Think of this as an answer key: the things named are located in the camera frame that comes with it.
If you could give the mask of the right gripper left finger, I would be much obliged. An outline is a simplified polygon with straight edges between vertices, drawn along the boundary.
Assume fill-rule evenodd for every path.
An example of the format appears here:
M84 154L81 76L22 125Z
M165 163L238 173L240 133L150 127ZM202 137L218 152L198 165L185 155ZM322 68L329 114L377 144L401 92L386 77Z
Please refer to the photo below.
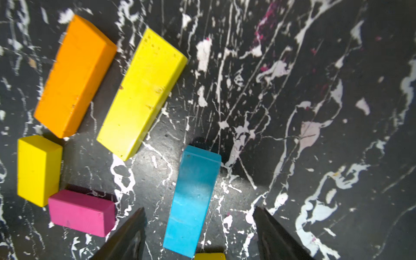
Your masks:
M145 209L139 208L91 260L142 260L146 224Z

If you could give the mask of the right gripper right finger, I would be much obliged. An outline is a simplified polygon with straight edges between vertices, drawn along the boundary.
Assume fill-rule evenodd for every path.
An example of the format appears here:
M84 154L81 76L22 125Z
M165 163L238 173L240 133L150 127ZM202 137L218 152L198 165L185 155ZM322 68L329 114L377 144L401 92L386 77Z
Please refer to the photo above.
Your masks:
M311 255L264 208L255 207L253 219L262 260L312 260Z

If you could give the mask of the yellow long block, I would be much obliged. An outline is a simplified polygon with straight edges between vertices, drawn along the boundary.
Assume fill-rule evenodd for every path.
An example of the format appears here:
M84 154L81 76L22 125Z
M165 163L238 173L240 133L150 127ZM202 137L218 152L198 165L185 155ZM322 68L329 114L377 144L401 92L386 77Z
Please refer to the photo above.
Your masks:
M224 253L197 253L194 260L226 260Z
M184 54L147 28L99 131L98 142L123 161L133 157L186 64Z

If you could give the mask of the cyan long block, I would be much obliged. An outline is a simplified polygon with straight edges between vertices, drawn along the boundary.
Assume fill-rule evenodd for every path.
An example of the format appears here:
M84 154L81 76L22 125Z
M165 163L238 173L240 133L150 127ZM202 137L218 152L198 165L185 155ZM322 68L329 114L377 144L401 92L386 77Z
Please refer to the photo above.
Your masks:
M221 155L188 145L179 166L163 247L193 258L205 223Z

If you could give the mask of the orange long block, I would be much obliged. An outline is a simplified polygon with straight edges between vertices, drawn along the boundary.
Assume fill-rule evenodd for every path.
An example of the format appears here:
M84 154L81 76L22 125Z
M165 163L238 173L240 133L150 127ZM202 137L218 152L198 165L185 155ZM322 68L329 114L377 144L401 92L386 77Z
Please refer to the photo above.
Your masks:
M75 134L116 52L116 45L104 33L75 15L34 117L58 138Z

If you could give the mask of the magenta block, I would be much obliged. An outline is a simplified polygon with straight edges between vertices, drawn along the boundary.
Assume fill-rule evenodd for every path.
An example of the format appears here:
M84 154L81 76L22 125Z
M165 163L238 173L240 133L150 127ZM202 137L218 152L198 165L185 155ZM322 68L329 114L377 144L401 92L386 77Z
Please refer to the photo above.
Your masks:
M110 200L61 190L48 199L51 221L60 226L106 237L115 226L115 204Z

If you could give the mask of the small yellow block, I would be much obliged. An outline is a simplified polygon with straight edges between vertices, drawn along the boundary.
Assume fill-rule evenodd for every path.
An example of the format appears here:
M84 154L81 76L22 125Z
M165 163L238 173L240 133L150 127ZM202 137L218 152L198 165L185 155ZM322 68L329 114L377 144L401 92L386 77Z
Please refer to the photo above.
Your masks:
M17 194L43 208L59 191L63 147L40 135L17 142Z

